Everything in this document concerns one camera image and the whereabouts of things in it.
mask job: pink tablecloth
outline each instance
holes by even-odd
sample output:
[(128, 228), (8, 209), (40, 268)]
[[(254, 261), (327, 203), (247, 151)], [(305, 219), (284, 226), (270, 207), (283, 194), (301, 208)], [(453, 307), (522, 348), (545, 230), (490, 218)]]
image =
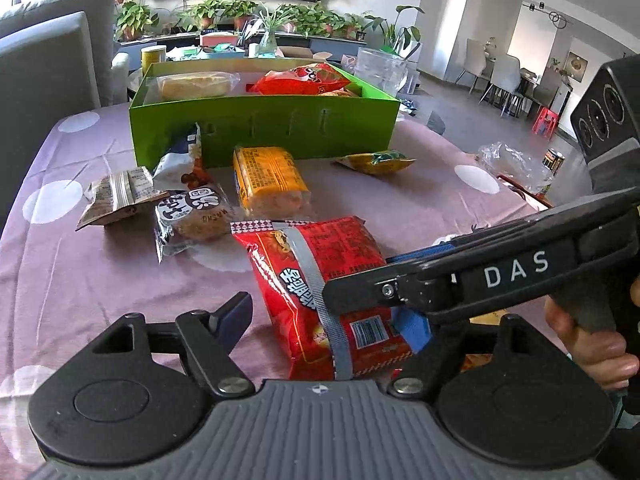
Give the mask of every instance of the pink tablecloth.
[[(420, 124), (398, 123), (392, 146), (418, 161), (388, 178), (327, 160), (300, 162), (319, 216), (365, 219), (385, 256), (532, 212), (468, 155)], [(132, 167), (127, 105), (68, 118), (50, 133), (9, 215), (0, 241), (2, 480), (24, 478), (42, 462), (26, 421), (29, 396), (124, 313), (169, 321), (193, 308), (214, 310), (247, 290), (254, 297), (254, 322), (233, 357), (254, 381), (286, 373), (250, 264), (232, 238), (159, 266), (147, 218), (74, 232), (86, 206), (82, 190)], [(216, 175), (233, 194), (231, 171)], [(526, 310), (542, 326), (540, 302)]]

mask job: red snack bag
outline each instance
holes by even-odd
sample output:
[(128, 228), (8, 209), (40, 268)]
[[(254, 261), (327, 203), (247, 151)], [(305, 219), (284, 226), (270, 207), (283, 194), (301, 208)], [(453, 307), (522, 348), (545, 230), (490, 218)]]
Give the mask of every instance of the red snack bag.
[(331, 65), (312, 63), (286, 72), (271, 71), (252, 91), (263, 95), (318, 95), (344, 88), (350, 82)]
[(351, 379), (411, 355), (388, 308), (335, 316), (315, 298), (338, 276), (385, 265), (355, 216), (326, 222), (235, 222), (276, 336), (290, 358), (289, 379)]

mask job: red plastic stool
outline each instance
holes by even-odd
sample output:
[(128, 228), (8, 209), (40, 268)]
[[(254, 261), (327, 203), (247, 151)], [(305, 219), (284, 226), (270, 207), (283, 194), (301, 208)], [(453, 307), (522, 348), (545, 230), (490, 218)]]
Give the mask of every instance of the red plastic stool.
[(558, 127), (558, 120), (558, 114), (549, 108), (542, 108), (531, 131), (536, 135), (550, 139)]

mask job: human hand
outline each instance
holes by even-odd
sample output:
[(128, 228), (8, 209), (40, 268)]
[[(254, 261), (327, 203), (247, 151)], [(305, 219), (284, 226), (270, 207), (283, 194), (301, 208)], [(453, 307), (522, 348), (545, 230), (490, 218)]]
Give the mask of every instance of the human hand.
[[(640, 306), (640, 278), (631, 285), (631, 299)], [(619, 390), (629, 385), (640, 363), (625, 353), (626, 341), (617, 332), (588, 333), (551, 298), (546, 298), (545, 319), (558, 334), (574, 362), (605, 390)]]

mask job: screw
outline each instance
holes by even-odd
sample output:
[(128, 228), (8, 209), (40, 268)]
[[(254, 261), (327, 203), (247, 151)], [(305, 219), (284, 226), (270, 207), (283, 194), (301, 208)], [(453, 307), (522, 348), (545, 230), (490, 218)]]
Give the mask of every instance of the screw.
[(227, 395), (240, 396), (251, 389), (251, 383), (244, 377), (227, 377), (218, 383), (218, 389)]
[(393, 285), (385, 283), (385, 285), (382, 286), (382, 294), (385, 298), (391, 298), (395, 293)]
[(394, 383), (394, 390), (401, 395), (414, 395), (422, 391), (424, 385), (416, 377), (404, 377)]

